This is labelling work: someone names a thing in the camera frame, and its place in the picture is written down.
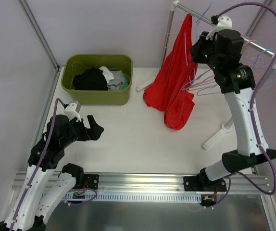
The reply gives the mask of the white tank top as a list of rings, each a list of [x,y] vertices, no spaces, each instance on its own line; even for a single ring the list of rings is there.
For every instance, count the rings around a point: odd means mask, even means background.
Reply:
[[[114,80],[113,73],[107,67],[101,66],[99,70],[102,71],[102,74],[105,77],[107,83],[109,83],[111,80]]]

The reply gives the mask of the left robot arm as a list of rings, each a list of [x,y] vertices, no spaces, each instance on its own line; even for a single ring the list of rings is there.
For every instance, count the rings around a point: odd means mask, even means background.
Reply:
[[[90,127],[82,119],[66,115],[50,118],[46,132],[32,148],[23,187],[8,217],[0,222],[0,231],[44,231],[53,211],[71,189],[80,190],[84,183],[84,169],[68,163],[57,182],[42,196],[64,150],[75,141],[96,141],[104,128],[92,115],[87,116]]]

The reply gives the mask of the grey tank top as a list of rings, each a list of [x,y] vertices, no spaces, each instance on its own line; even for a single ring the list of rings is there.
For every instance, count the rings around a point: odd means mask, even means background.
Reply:
[[[108,82],[108,90],[122,90],[126,84],[127,79],[121,70],[112,71],[113,79]]]

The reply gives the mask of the pink wire hanger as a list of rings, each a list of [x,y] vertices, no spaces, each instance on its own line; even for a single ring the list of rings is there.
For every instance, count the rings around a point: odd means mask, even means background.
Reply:
[[[208,69],[199,75],[196,75],[196,73],[194,72],[193,78],[190,78],[189,81],[183,85],[182,90],[190,90],[191,88],[204,86],[205,84],[213,82],[213,75],[202,79],[206,74],[209,74],[210,72],[211,69]]]

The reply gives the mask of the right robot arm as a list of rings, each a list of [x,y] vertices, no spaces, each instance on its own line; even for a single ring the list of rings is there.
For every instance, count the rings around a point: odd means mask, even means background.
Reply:
[[[194,178],[205,191],[233,173],[265,162],[271,165],[276,158],[276,150],[269,148],[258,121],[252,69],[240,62],[243,37],[232,29],[223,29],[211,38],[208,35],[209,32],[202,32],[189,51],[194,63],[206,64],[213,71],[232,114],[237,148],[222,154],[221,160],[201,169]]]

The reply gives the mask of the black tank top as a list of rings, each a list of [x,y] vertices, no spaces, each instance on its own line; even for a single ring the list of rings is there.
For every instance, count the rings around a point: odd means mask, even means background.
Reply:
[[[107,81],[101,70],[89,68],[73,80],[74,90],[108,90]]]

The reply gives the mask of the green tank top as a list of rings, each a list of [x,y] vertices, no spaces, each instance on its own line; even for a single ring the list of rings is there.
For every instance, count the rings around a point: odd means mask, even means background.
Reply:
[[[125,80],[125,85],[122,87],[122,89],[124,90],[129,86],[129,80],[125,73],[123,73],[123,76],[124,76],[124,80]]]

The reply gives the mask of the red tank top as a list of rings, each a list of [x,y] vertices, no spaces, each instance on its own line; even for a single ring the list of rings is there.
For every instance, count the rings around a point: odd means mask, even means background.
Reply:
[[[193,18],[187,15],[175,39],[172,51],[166,57],[155,81],[144,90],[143,100],[148,107],[164,113],[168,128],[182,129],[194,108],[194,94],[184,89],[197,72],[191,61]]]

